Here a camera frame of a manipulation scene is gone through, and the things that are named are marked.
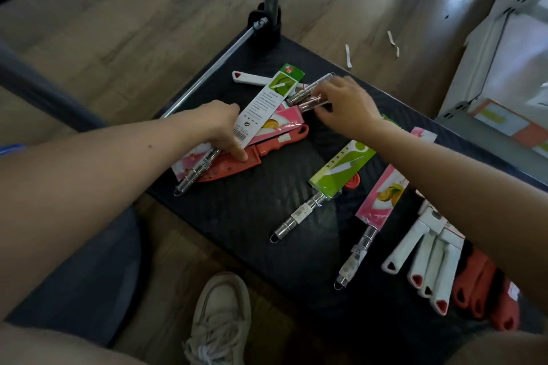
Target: black table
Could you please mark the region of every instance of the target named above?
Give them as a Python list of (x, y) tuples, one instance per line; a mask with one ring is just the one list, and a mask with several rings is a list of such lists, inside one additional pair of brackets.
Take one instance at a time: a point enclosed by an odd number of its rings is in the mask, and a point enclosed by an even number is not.
[[(306, 73), (304, 83), (327, 72), (349, 74), (285, 37), (267, 51), (244, 44), (180, 109), (192, 109), (213, 99), (243, 108), (258, 90), (234, 83), (231, 72), (271, 76), (284, 63), (302, 69)], [(380, 112), (405, 130), (419, 126), (435, 132), (436, 143), (548, 191), (544, 184), (497, 156), (366, 82), (357, 81), (372, 95)], [(407, 361), (440, 363), (471, 336), (489, 329), (488, 324), (463, 318), (454, 310), (447, 317), (438, 316), (408, 284), (407, 267), (397, 276), (381, 271), (380, 264), (417, 217), (420, 199), (411, 188), (402, 196), (348, 288), (333, 288), (340, 266), (365, 229), (353, 215), (387, 167), (379, 156), (360, 170), (362, 181), (357, 189), (344, 191), (336, 200), (315, 210), (280, 243), (269, 242), (271, 231), (312, 195), (308, 179), (348, 142), (321, 124), (313, 112), (306, 113), (305, 120), (310, 126), (307, 139), (270, 153), (260, 166), (216, 182), (195, 184), (181, 197), (173, 196), (177, 181), (168, 170), (149, 191), (205, 237), (313, 312), (312, 316), (333, 334), (368, 342), (364, 350), (368, 356), (386, 360), (405, 354)], [(538, 315), (525, 300), (522, 303), (524, 327), (541, 331)]]

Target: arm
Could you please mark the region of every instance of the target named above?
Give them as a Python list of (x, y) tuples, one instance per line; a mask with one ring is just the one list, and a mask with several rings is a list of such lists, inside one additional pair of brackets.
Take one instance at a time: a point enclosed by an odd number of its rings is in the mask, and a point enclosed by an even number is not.
[(317, 88), (333, 112), (317, 116), (397, 168), (475, 246), (548, 313), (548, 194), (384, 121), (351, 78)]
[(0, 317), (199, 143), (245, 160), (232, 135), (238, 112), (215, 101), (0, 159)]

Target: red knife handle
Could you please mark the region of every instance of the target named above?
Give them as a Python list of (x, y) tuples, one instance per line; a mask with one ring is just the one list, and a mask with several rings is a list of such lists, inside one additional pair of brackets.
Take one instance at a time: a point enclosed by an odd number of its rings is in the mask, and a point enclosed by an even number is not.
[(453, 283), (453, 301), (461, 309), (468, 308), (470, 296), (487, 260), (488, 258), (483, 252), (474, 248), (466, 260), (466, 268), (456, 277)]
[(497, 305), (491, 313), (491, 324), (495, 329), (508, 332), (519, 327), (519, 304), (510, 297), (510, 280), (504, 278), (503, 291), (499, 295)]
[(278, 150), (286, 144), (296, 143), (308, 136), (309, 127), (305, 124), (279, 135), (278, 137), (257, 144), (259, 156), (263, 157), (272, 150)]
[(489, 289), (493, 283), (493, 277), (497, 271), (497, 266), (488, 259), (483, 270), (479, 275), (476, 287), (470, 296), (469, 309), (474, 317), (483, 319), (485, 317), (485, 306), (487, 305), (487, 297)]

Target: pink packaging card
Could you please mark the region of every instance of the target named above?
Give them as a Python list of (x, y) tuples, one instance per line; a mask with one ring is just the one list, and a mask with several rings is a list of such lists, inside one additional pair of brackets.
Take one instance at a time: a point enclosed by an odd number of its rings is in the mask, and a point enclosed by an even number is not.
[[(266, 121), (261, 130), (258, 131), (255, 137), (251, 139), (249, 145), (289, 132), (295, 127), (301, 126), (303, 123), (303, 116), (297, 106), (288, 109), (278, 108), (270, 119)], [(202, 159), (209, 150), (209, 147), (211, 147), (209, 143), (199, 144), (172, 165), (173, 173), (178, 181), (181, 181), (188, 171)]]
[[(437, 137), (437, 134), (420, 127), (415, 127), (411, 134), (429, 143), (433, 143)], [(356, 216), (380, 231), (408, 183), (407, 179), (396, 168), (389, 165), (369, 195), (367, 195), (366, 200), (356, 212)]]

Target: forearm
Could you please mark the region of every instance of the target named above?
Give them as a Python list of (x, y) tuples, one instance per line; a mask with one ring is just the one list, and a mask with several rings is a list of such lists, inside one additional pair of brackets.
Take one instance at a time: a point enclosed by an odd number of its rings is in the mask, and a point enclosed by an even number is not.
[(371, 145), (548, 312), (548, 195), (391, 125)]
[(193, 112), (79, 134), (0, 159), (2, 317), (207, 137)]

